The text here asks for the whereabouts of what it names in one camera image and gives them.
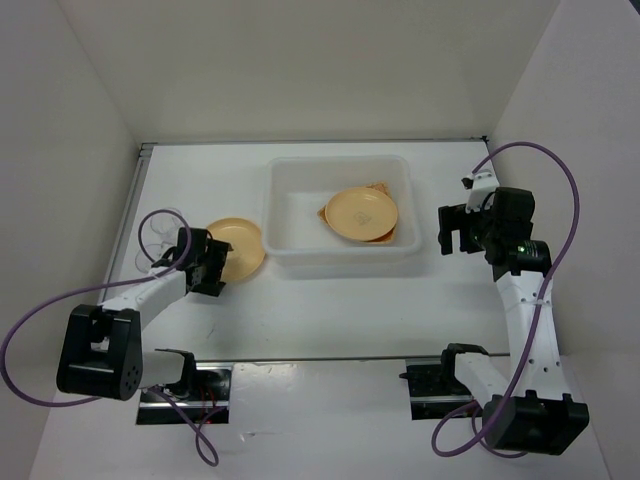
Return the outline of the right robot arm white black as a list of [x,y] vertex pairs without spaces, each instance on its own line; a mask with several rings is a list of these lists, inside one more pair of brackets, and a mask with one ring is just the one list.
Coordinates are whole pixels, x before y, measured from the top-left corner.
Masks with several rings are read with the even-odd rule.
[[531,237],[535,200],[527,190],[473,187],[468,200],[438,211],[441,252],[460,237],[467,254],[481,252],[492,268],[505,313],[512,373],[505,378],[488,352],[451,343],[442,353],[438,381],[450,393],[465,388],[473,400],[465,409],[481,412],[471,440],[440,457],[460,455],[484,444],[509,458],[525,454],[559,456],[586,429],[589,410],[573,399],[560,361],[551,301],[560,259]]

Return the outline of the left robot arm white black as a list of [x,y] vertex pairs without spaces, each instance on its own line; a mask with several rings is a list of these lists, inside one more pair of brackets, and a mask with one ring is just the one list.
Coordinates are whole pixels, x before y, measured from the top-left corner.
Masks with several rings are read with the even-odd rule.
[[217,297],[231,244],[205,229],[181,227],[177,244],[149,270],[150,280],[99,305],[79,305],[69,317],[56,375],[70,394],[128,400],[139,389],[164,387],[176,399],[193,396],[199,375],[193,353],[144,351],[152,320],[189,293]]

